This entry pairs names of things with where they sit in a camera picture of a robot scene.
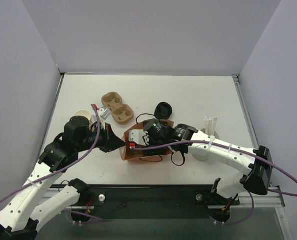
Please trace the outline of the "orange paper bag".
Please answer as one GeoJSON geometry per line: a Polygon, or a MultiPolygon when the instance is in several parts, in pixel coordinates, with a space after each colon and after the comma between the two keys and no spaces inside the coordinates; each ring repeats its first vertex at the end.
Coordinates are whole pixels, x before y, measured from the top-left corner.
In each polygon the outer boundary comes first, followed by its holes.
{"type": "MultiPolygon", "coordinates": [[[[144,130],[144,127],[143,127],[143,122],[144,121],[141,121],[141,122],[138,122],[133,125],[131,128],[129,128],[123,135],[122,137],[122,140],[125,142],[125,147],[122,147],[120,149],[120,155],[121,155],[121,159],[123,161],[142,161],[142,162],[149,162],[149,163],[159,163],[159,162],[162,162],[164,157],[166,156],[170,156],[170,154],[168,155],[162,155],[162,156],[144,156],[143,155],[143,152],[144,151],[137,151],[137,150],[134,150],[133,148],[130,149],[130,142],[129,142],[129,131],[131,130],[144,130]]],[[[146,136],[145,138],[145,141],[146,141],[146,144],[148,146],[148,143],[149,143],[149,139],[148,137],[146,136]]],[[[135,148],[145,148],[147,146],[140,146],[140,145],[136,145],[135,148]]]]}

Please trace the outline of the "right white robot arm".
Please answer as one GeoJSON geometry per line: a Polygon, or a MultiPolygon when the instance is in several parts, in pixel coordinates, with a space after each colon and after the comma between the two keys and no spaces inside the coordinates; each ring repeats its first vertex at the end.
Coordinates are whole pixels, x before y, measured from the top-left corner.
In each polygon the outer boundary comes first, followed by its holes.
{"type": "Polygon", "coordinates": [[[214,203],[221,204],[243,192],[260,196],[268,194],[273,172],[269,148],[240,147],[209,136],[192,126],[178,124],[171,127],[157,119],[145,123],[143,130],[148,135],[150,147],[166,145],[168,149],[182,155],[210,158],[238,171],[234,176],[215,180],[210,191],[214,203]]]}

